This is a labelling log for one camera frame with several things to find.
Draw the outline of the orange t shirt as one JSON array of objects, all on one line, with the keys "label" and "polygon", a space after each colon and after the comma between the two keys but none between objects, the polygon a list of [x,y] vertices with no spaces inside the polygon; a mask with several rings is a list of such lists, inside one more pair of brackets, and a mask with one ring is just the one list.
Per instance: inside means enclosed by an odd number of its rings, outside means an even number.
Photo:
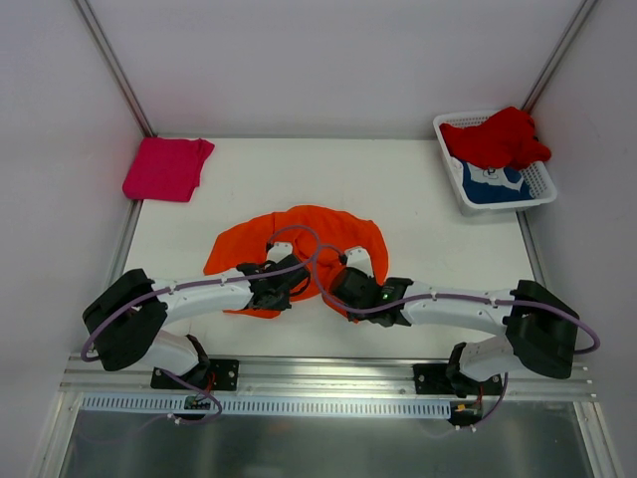
[{"label": "orange t shirt", "polygon": [[382,282],[389,270],[389,253],[381,230],[371,220],[316,205],[298,205],[238,224],[221,233],[203,268],[213,275],[242,263],[266,261],[267,241],[289,242],[300,260],[309,259],[317,242],[344,252],[364,248],[371,258],[376,279]]}]

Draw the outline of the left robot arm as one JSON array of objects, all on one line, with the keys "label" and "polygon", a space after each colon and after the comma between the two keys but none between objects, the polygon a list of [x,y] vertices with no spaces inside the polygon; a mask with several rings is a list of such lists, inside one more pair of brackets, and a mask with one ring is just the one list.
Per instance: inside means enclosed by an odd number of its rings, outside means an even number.
[{"label": "left robot arm", "polygon": [[219,311],[282,312],[310,282],[308,264],[292,253],[190,281],[152,280],[142,269],[130,270],[83,312],[89,338],[81,359],[106,371],[140,362],[178,387],[202,388],[212,382],[208,354],[194,336],[175,335],[166,325]]}]

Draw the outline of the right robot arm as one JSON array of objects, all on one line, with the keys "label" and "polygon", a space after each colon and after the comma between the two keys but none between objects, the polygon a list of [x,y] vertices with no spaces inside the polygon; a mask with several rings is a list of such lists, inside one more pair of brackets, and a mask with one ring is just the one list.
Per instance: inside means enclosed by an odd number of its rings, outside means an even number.
[{"label": "right robot arm", "polygon": [[548,378],[571,375],[577,336],[576,313],[540,284],[521,280],[511,290],[438,290],[407,278],[383,284],[346,267],[332,280],[327,304],[351,322],[384,328],[441,325],[487,334],[480,342],[456,344],[444,368],[449,393],[480,393],[494,377],[527,369]]}]

